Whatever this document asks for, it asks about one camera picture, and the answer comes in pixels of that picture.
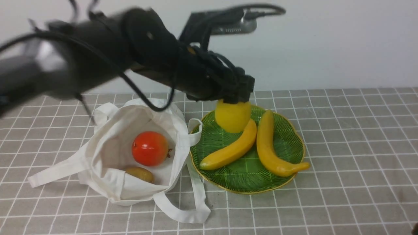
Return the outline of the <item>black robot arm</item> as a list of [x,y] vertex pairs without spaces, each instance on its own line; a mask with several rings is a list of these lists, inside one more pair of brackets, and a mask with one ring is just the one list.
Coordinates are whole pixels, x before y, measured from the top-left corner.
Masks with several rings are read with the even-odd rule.
[[52,21],[48,30],[35,29],[1,50],[18,42],[22,54],[1,60],[1,116],[40,95],[82,100],[82,93],[117,77],[146,99],[127,70],[194,101],[247,102],[255,85],[224,56],[176,39],[152,9],[92,13],[76,25]]

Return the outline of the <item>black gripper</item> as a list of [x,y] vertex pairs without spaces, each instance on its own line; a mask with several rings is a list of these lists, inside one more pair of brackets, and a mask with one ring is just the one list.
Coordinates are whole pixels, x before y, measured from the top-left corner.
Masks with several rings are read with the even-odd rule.
[[248,102],[255,86],[255,78],[225,56],[195,46],[179,51],[172,81],[172,88],[187,94],[190,100],[229,104]]

